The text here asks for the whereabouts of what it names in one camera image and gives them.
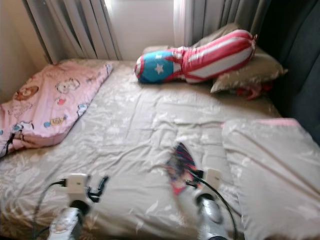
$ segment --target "black cable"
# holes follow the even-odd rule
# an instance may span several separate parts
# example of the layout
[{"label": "black cable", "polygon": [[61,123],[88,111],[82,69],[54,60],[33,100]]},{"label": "black cable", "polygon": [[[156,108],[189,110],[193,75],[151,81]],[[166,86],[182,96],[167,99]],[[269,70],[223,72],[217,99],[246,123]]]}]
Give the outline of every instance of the black cable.
[{"label": "black cable", "polygon": [[197,179],[199,182],[203,183],[204,185],[206,185],[208,188],[210,188],[220,199],[221,201],[223,202],[223,204],[226,206],[226,209],[228,210],[229,214],[230,214],[230,217],[231,217],[231,220],[232,220],[232,224],[233,224],[233,240],[237,240],[238,239],[238,229],[237,229],[237,225],[236,225],[236,221],[234,219],[234,216],[232,215],[231,213],[231,210],[230,210],[230,207],[229,207],[229,204],[227,203],[227,201],[224,199],[223,196],[221,196],[221,194],[216,190],[214,189],[209,183],[207,183],[205,180],[201,179],[200,177],[198,177],[196,174],[194,174],[192,171],[190,171],[190,174],[195,178]]},{"label": "black cable", "polygon": [[36,240],[36,223],[37,223],[37,214],[39,212],[40,206],[42,204],[42,201],[45,198],[45,195],[47,193],[47,191],[49,190],[49,188],[51,188],[53,185],[61,185],[63,187],[66,186],[66,179],[63,179],[61,181],[56,181],[51,183],[49,186],[46,187],[46,189],[41,193],[40,198],[36,204],[36,207],[34,209],[33,212],[33,220],[32,220],[32,240]]}]

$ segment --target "bed sheet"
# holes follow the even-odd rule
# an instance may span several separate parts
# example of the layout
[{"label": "bed sheet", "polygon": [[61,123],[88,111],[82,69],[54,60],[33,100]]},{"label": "bed sheet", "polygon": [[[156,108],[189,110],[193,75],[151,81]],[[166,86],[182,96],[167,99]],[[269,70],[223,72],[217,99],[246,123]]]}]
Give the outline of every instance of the bed sheet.
[{"label": "bed sheet", "polygon": [[[62,143],[0,161],[0,235],[30,239],[33,211],[45,187],[70,173],[86,173],[92,175],[91,186],[105,175],[110,180],[86,218],[81,239],[196,239],[193,189],[175,197],[163,168],[178,142],[186,145],[198,168],[222,172],[220,192],[238,212],[234,214],[241,232],[221,125],[234,118],[278,117],[271,102],[212,96],[210,83],[141,85],[134,75],[135,62],[113,63],[113,73]],[[67,205],[64,188],[53,187],[38,214],[39,228]]]}]

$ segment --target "grey curtain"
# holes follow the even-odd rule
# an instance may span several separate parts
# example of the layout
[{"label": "grey curtain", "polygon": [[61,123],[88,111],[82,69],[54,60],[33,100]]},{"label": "grey curtain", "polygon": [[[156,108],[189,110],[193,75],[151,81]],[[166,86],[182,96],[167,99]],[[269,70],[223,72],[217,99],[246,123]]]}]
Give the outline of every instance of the grey curtain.
[{"label": "grey curtain", "polygon": [[53,63],[120,60],[104,0],[26,0]]},{"label": "grey curtain", "polygon": [[193,0],[192,42],[229,23],[258,34],[271,0]]}]

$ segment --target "white device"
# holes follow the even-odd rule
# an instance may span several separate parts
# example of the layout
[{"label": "white device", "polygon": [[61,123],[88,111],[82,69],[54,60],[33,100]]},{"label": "white device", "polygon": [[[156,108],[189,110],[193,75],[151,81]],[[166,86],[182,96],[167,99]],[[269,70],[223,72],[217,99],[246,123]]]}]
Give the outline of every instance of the white device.
[{"label": "white device", "polygon": [[[213,168],[206,171],[192,171],[197,177],[203,179],[206,183],[218,190],[221,181],[221,172]],[[228,234],[223,225],[223,216],[219,205],[215,201],[213,191],[205,184],[194,179],[187,182],[187,185],[193,186],[196,190],[193,193],[193,201],[199,211],[199,240],[227,240]]]},{"label": "white device", "polygon": [[[203,180],[206,181],[209,185],[211,185],[214,189],[218,190],[220,186],[221,180],[221,172],[213,169],[207,168],[203,172]],[[212,190],[204,184],[201,184],[201,188],[197,188],[193,193],[193,200],[197,203],[197,199],[199,196],[209,194],[212,195]]]},{"label": "white device", "polygon": [[69,207],[65,208],[51,223],[48,240],[77,240],[81,233],[86,214],[94,203],[98,203],[108,176],[104,177],[97,189],[91,192],[88,186],[91,176],[74,173],[66,179]]}]

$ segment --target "captain america pillow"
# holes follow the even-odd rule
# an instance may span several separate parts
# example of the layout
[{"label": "captain america pillow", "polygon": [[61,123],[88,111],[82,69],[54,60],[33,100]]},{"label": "captain america pillow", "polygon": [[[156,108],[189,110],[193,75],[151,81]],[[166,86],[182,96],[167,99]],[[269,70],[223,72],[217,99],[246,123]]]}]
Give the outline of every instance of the captain america pillow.
[{"label": "captain america pillow", "polygon": [[135,74],[144,84],[160,84],[177,79],[181,73],[182,54],[174,50],[155,51],[142,55],[136,63]]},{"label": "captain america pillow", "polygon": [[183,80],[201,83],[244,66],[255,54],[256,36],[235,30],[204,46],[179,47],[142,55],[135,75],[141,83]]}]

